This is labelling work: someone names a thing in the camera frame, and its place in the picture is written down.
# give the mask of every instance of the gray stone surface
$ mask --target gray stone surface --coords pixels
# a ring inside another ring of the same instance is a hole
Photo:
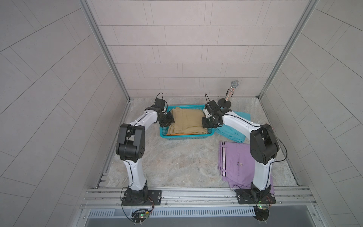
[[[205,98],[164,98],[172,105],[205,104]],[[144,109],[151,106],[153,98],[136,98],[131,104],[125,122],[132,122]],[[232,98],[231,109],[251,114],[251,121],[268,123],[257,98]],[[149,187],[228,187],[217,170],[219,141],[231,141],[214,133],[205,139],[167,140],[159,135],[159,124],[146,131],[146,149],[143,169]],[[283,159],[281,152],[277,160]],[[296,181],[286,161],[273,164],[272,177],[275,186],[296,186]],[[107,176],[107,187],[124,187],[129,180],[126,167],[115,154]]]

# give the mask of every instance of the metal vent grille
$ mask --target metal vent grille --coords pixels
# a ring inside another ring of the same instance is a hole
[[[253,207],[155,208],[150,217],[255,216]]]
[[[124,209],[128,216],[136,208]],[[253,207],[158,207],[151,218],[255,216]],[[126,218],[122,209],[91,209],[88,218]]]
[[[89,217],[110,217],[113,216],[115,209],[92,209]]]

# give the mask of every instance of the teal plastic basket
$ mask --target teal plastic basket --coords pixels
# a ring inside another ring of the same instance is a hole
[[[189,110],[203,110],[204,105],[186,105],[186,106],[168,106],[168,112],[171,109],[175,109],[176,107],[179,107],[181,109],[189,109]],[[207,138],[208,136],[211,136],[214,134],[214,129],[208,129],[207,134],[201,134],[201,135],[166,135],[168,133],[169,127],[160,127],[160,136],[162,138],[168,139],[168,140],[176,140],[176,139],[203,139]]]

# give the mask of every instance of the folded purple garment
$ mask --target folded purple garment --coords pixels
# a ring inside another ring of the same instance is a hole
[[[254,177],[254,165],[255,160],[250,153],[249,144],[219,142],[218,169],[221,171],[222,180],[227,181],[231,188],[238,185],[243,189],[249,189]],[[272,177],[270,182],[273,194]]]

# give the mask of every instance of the folded khaki cloth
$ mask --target folded khaki cloth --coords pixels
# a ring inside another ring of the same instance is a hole
[[[169,126],[167,135],[173,134],[207,134],[207,129],[202,127],[202,110],[189,110],[176,107],[171,110],[174,123]]]

